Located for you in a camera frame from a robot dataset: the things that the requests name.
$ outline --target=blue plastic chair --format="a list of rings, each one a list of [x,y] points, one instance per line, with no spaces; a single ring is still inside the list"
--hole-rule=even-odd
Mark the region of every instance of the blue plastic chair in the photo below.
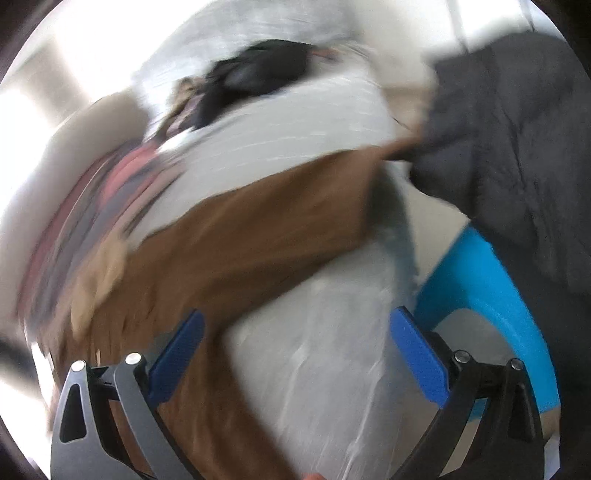
[[[546,342],[492,246],[470,225],[422,287],[414,317],[432,330],[458,309],[478,312],[503,334],[527,367],[540,413],[559,405]]]

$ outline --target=bright light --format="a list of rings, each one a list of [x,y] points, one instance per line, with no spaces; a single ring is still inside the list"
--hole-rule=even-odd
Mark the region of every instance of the bright light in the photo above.
[[[51,439],[43,402],[0,381],[0,415],[23,455],[49,478]]]
[[[0,214],[35,169],[52,127],[35,104],[18,89],[0,93]]]
[[[212,0],[71,0],[54,35],[91,100],[126,88],[134,71]]]

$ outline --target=pink fabric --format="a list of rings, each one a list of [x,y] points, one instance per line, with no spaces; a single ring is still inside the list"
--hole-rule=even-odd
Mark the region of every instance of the pink fabric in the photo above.
[[[72,292],[74,284],[76,283],[76,278],[80,272],[83,271],[89,259],[95,255],[97,249],[105,240],[105,238],[114,232],[117,234],[124,234],[132,224],[136,224],[137,221],[139,221],[139,219],[144,215],[151,202],[153,202],[164,190],[166,190],[166,188],[168,188],[168,186],[174,182],[179,177],[179,175],[183,173],[183,171],[184,168],[182,168],[182,166],[175,164],[156,171],[153,175],[150,175],[150,177],[146,179],[145,182],[142,182],[142,185],[138,188],[136,195],[134,195],[133,198],[129,200],[122,210],[120,216],[116,219],[113,219],[113,225],[109,228],[108,232],[104,234],[99,242],[97,242],[85,260],[80,264],[75,275],[65,285],[57,302],[56,310],[54,312],[54,319],[59,319],[60,322],[66,321],[67,315],[70,313],[70,309],[72,308]]]
[[[132,175],[155,157],[158,146],[158,142],[149,141],[128,153],[117,166],[113,168],[107,176],[105,186],[100,193],[99,207],[103,207]]]
[[[99,158],[84,172],[39,237],[37,246],[31,256],[27,272],[21,282],[16,311],[16,314],[19,317],[26,316],[29,312],[34,292],[37,289],[39,277],[43,271],[43,265],[47,261],[47,257],[51,252],[56,239],[60,235],[60,231],[72,211],[73,206],[76,204],[78,198],[84,192],[84,189],[93,176],[109,161],[111,155],[112,154],[108,154]]]

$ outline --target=gray cloth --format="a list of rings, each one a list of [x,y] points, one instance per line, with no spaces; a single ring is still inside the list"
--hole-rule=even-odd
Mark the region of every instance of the gray cloth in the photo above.
[[[393,140],[394,121],[368,62],[348,48],[340,58],[322,75],[163,145],[170,150],[162,155],[186,171],[130,241],[138,244],[212,195],[325,153]],[[391,474],[407,380],[388,318],[393,305],[412,304],[414,257],[401,174],[387,167],[395,194],[375,237],[249,314],[226,338],[250,408],[298,474]]]

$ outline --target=beige fabric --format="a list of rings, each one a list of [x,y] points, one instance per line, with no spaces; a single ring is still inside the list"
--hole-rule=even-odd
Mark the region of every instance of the beige fabric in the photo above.
[[[72,335],[79,340],[86,332],[95,308],[123,278],[127,243],[117,232],[109,234],[80,270],[72,291]]]

